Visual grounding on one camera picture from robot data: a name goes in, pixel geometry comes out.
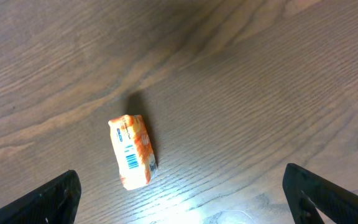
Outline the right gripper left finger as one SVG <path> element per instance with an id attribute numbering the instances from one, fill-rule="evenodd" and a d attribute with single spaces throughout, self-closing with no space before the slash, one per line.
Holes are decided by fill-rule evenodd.
<path id="1" fill-rule="evenodd" d="M 75 170 L 68 170 L 0 208 L 0 224 L 73 224 L 80 198 L 81 184 L 78 174 Z"/>

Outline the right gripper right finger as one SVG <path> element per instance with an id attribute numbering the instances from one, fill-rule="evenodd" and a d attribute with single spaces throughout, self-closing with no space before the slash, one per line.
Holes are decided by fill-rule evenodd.
<path id="1" fill-rule="evenodd" d="M 286 166 L 282 187 L 295 223 L 358 223 L 358 195 L 294 164 Z"/>

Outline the orange tissue packet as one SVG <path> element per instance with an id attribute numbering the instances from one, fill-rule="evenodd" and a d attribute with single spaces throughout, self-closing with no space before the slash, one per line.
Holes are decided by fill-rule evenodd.
<path id="1" fill-rule="evenodd" d="M 126 190 L 150 183 L 157 161 L 141 115 L 124 115 L 108 122 L 119 176 Z"/>

